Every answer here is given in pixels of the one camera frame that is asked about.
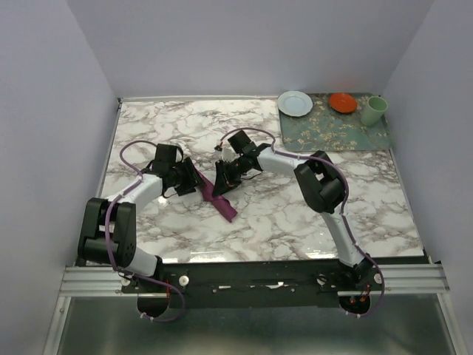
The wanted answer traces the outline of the purple cloth napkin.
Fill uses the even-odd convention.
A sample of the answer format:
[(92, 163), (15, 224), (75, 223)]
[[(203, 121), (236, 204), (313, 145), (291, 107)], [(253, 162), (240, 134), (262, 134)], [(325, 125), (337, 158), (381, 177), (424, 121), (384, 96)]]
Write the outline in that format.
[(230, 202), (226, 200), (223, 196), (214, 197), (212, 192), (214, 190), (213, 183), (205, 177), (204, 174), (198, 172), (199, 176), (202, 178), (204, 185), (199, 188), (203, 200), (212, 204), (212, 206), (229, 222), (237, 216), (237, 211), (232, 207)]

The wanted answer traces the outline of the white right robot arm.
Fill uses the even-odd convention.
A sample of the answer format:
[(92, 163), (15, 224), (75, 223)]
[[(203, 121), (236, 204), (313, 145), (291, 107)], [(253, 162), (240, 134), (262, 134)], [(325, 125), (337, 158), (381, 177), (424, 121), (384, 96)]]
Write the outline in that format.
[(237, 154), (233, 160), (221, 158), (215, 163), (216, 179), (212, 195), (218, 197), (234, 190), (251, 170), (274, 172), (295, 178), (305, 203), (319, 213), (336, 245), (338, 281), (355, 290), (367, 281), (374, 266), (371, 257), (361, 249), (345, 214), (349, 195), (346, 177), (326, 152), (308, 156), (280, 152), (274, 144), (255, 144), (244, 130), (234, 130), (225, 137)]

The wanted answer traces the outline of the light blue plate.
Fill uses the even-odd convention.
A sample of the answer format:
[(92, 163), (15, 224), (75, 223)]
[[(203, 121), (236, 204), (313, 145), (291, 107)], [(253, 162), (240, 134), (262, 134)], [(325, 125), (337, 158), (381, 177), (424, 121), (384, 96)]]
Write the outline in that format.
[(278, 109), (290, 117), (302, 117), (313, 108), (313, 102), (309, 95), (300, 91), (283, 92), (277, 98)]

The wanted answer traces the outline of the floral green tray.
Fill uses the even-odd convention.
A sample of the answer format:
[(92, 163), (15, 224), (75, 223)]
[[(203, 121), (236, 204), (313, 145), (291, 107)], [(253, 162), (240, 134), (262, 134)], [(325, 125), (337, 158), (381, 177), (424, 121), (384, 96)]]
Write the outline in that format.
[(357, 108), (352, 113), (340, 113), (329, 104), (330, 93), (311, 94), (313, 108), (302, 117), (279, 112), (282, 143), (289, 152), (378, 151), (392, 146), (386, 118), (373, 126), (361, 123), (361, 113), (369, 92), (355, 92)]

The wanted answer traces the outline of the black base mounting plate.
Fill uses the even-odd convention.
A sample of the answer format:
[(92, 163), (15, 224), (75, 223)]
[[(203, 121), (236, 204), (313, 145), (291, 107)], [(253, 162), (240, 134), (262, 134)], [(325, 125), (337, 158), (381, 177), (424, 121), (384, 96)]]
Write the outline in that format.
[(354, 271), (337, 259), (164, 264), (160, 283), (134, 277), (125, 294), (161, 297), (191, 308), (338, 307), (341, 298), (382, 289), (374, 267)]

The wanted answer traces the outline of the orange bowl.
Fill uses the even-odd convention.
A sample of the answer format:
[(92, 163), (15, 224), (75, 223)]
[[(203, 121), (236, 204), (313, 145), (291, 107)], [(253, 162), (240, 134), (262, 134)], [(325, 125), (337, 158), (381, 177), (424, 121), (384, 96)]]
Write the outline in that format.
[(330, 96), (329, 105), (339, 113), (349, 114), (356, 111), (358, 103), (350, 94), (337, 92)]

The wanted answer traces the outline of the green cup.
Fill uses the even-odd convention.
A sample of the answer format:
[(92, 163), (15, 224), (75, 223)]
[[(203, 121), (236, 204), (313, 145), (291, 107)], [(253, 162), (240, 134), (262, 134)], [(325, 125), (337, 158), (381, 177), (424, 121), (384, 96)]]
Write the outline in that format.
[(370, 97), (361, 113), (361, 123), (364, 126), (373, 126), (377, 124), (387, 109), (388, 103), (382, 97)]

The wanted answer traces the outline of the aluminium frame rail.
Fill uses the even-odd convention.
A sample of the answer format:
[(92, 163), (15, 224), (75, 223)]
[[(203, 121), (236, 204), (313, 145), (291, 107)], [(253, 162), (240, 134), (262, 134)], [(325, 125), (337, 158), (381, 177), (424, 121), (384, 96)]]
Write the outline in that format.
[[(385, 265), (381, 267), (385, 294), (445, 294), (450, 287), (440, 264)], [(125, 290), (126, 281), (110, 267), (67, 267), (59, 288), (60, 297), (153, 297), (134, 287)]]

